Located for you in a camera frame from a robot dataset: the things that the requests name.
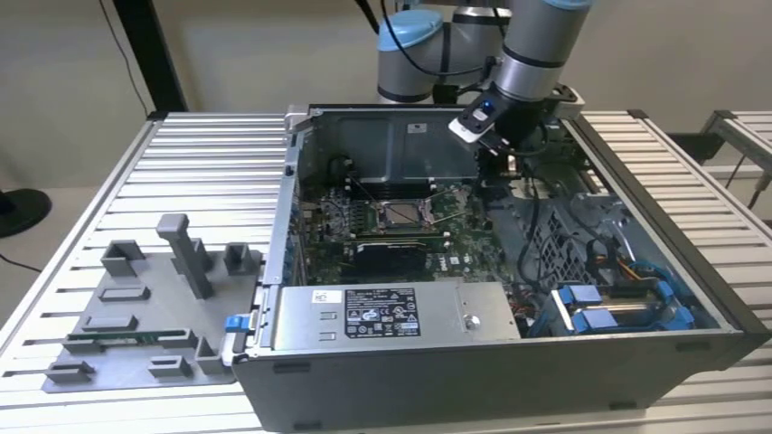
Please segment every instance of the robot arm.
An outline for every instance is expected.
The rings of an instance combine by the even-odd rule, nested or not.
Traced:
[[[506,151],[533,132],[590,4],[591,0],[510,0],[511,19],[495,77],[449,124],[463,142],[493,143]]]

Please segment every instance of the white wall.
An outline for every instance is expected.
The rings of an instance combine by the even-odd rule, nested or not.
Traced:
[[[191,109],[373,101],[351,0],[155,4]],[[142,114],[97,2],[0,7],[0,186],[98,184]],[[772,109],[769,16],[767,0],[598,0],[562,81],[590,109],[645,109],[670,130],[713,109]]]

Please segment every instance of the motherboard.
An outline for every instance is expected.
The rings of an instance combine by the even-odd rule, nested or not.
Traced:
[[[401,193],[354,181],[302,209],[311,285],[513,279],[469,183]]]

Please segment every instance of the slotted metal surface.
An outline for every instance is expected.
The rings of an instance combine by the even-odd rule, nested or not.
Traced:
[[[658,128],[625,112],[587,120],[729,285],[772,326],[772,234]],[[281,115],[173,114],[147,123],[0,333],[0,429],[14,432],[259,432],[238,384],[45,394],[41,371],[74,326],[113,238],[166,251],[154,224],[187,212],[207,249],[267,251],[285,148]],[[772,346],[690,377],[645,411],[367,429],[366,432],[758,432],[772,426]]]

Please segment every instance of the blue latch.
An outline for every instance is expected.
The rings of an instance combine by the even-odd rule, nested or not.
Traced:
[[[243,333],[249,331],[249,317],[230,315],[225,318],[225,333]]]
[[[675,296],[669,284],[659,280],[655,284],[655,290],[658,291],[659,296],[662,296],[662,301],[669,304],[669,302],[673,301],[673,297]]]
[[[594,306],[602,303],[601,292],[594,285],[565,285],[557,293],[566,305]]]
[[[573,315],[570,319],[574,324],[574,330],[579,335],[611,330],[618,326],[607,309],[583,310]]]

